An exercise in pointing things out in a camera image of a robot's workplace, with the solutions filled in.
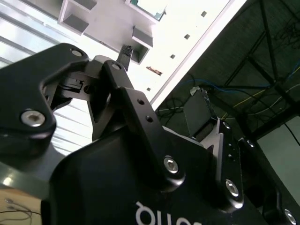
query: black metal bracket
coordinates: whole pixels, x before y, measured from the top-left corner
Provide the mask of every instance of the black metal bracket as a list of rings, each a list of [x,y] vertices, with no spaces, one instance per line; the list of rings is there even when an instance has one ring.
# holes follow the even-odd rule
[[[269,225],[297,224],[299,210],[256,142],[240,139],[244,193],[262,211]]]
[[[88,61],[82,50],[60,44],[1,69],[0,154],[33,157],[46,151],[56,128],[50,105],[60,78],[81,71]],[[41,126],[21,121],[23,113],[32,110],[45,117]]]
[[[212,203],[226,212],[240,209],[244,203],[240,151],[230,126],[218,120],[201,144],[207,149],[212,148],[211,175],[208,179]]]

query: metal beam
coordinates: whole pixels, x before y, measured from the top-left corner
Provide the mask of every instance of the metal beam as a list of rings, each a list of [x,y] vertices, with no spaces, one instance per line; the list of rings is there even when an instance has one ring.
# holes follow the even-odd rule
[[[265,36],[266,36],[265,32],[260,34],[260,36],[254,43],[254,45],[251,47],[250,51],[247,53],[246,57],[242,60],[242,62],[239,63],[235,71],[230,75],[230,77],[227,79],[224,85],[229,85],[234,80],[234,78],[237,76],[237,74],[240,72],[240,70],[244,67],[245,63],[247,62],[248,56],[253,54],[257,50],[261,42],[264,40]]]
[[[275,80],[278,81],[279,75],[278,75],[278,70],[277,70],[277,66],[276,66],[275,54],[274,54],[273,44],[272,44],[272,38],[271,38],[271,34],[270,34],[270,29],[269,29],[269,26],[268,26],[268,19],[267,19],[266,10],[265,10],[265,7],[264,7],[263,0],[260,0],[259,4],[260,4],[260,7],[261,7],[261,12],[262,12],[262,21],[263,21],[263,25],[264,25],[264,30],[266,32],[266,37],[267,37],[267,43],[268,43],[268,49],[269,49],[269,53],[270,53],[270,59],[271,59],[273,74],[274,74]]]
[[[249,62],[253,65],[253,67],[269,82],[270,85],[274,85],[275,90],[278,92],[279,95],[282,96],[282,98],[291,105],[295,111],[298,111],[300,114],[300,109],[295,108],[296,102],[292,99],[292,97],[286,93],[285,90],[279,85],[279,83],[276,83],[273,78],[266,72],[264,69],[257,64],[257,62],[253,58],[248,59]]]
[[[300,107],[300,101],[296,103],[296,107]],[[284,112],[278,114],[273,119],[269,120],[267,123],[262,125],[257,130],[255,130],[252,133],[251,137],[254,140],[258,140],[261,137],[265,136],[266,134],[270,133],[272,130],[280,127],[281,125],[283,125],[284,123],[286,123],[287,121],[289,121],[295,116],[297,116],[297,113],[295,113],[295,110],[292,107],[290,107],[286,109]]]
[[[210,98],[210,102],[214,104],[215,106],[219,107],[223,111],[227,112],[228,114],[232,115],[233,117],[238,117],[240,115],[240,112],[236,109],[232,108],[230,105],[228,105],[223,100],[219,99],[217,96],[215,96],[212,93],[208,94]]]

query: black cable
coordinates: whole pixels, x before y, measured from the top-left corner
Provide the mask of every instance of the black cable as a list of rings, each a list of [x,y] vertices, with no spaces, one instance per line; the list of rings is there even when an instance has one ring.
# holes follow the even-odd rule
[[[195,87],[196,86],[195,77],[191,73],[188,73],[188,74],[192,77],[192,79],[193,79],[193,87]]]
[[[191,98],[192,96],[188,96],[188,98],[185,100],[185,102],[180,106],[180,107],[184,107],[184,105],[188,102],[188,100]],[[170,118],[167,120],[167,122],[165,123],[165,127],[168,125],[168,123],[170,122],[170,120],[172,119],[172,117],[175,115],[176,113],[173,113]]]
[[[232,90],[236,90],[236,91],[239,91],[239,92],[243,92],[244,94],[246,95],[249,95],[250,97],[256,99],[257,101],[259,101],[260,103],[262,103],[265,107],[267,107],[268,109],[270,109],[271,112],[273,112],[276,116],[277,116],[277,113],[269,106],[267,106],[267,104],[265,104],[263,101],[261,101],[260,99],[256,98],[255,96],[253,95],[250,95],[249,93],[243,91],[243,90],[239,90],[239,89],[232,89]],[[295,139],[295,141],[297,142],[297,144],[300,146],[300,142],[298,141],[298,139],[296,138],[295,134],[292,132],[292,130],[287,126],[286,123],[284,123],[285,127],[289,130],[289,132],[291,133],[291,135],[293,136],[293,138]]]
[[[37,215],[41,215],[41,214],[38,213],[38,212],[33,212],[33,211],[30,211],[30,210],[2,211],[2,212],[0,212],[0,213],[9,213],[9,212],[31,212],[31,213],[34,213],[34,214],[37,214]]]

